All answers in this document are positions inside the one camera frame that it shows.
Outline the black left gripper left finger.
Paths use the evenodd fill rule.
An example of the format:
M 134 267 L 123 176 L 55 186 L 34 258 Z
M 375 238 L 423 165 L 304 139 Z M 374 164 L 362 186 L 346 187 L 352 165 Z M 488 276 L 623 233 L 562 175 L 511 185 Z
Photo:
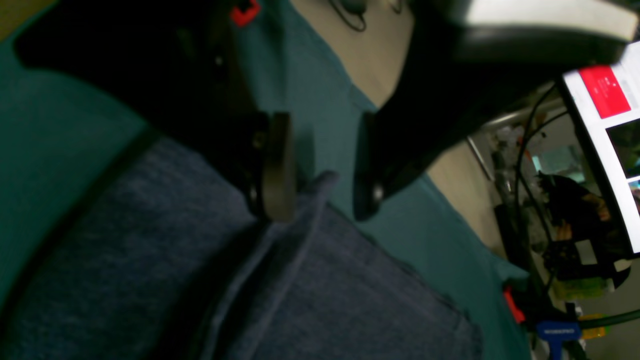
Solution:
M 14 41 L 20 62 L 107 92 L 192 148 L 253 214 L 294 219 L 293 121 L 258 108 L 239 64 L 237 0 L 59 0 Z

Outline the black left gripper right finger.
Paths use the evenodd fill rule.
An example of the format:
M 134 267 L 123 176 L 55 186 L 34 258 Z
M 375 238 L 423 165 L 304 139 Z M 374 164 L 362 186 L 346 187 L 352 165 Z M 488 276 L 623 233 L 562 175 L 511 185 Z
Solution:
M 357 221 L 543 85 L 616 63 L 639 25 L 623 0 L 416 0 L 412 9 L 395 91 L 359 126 Z

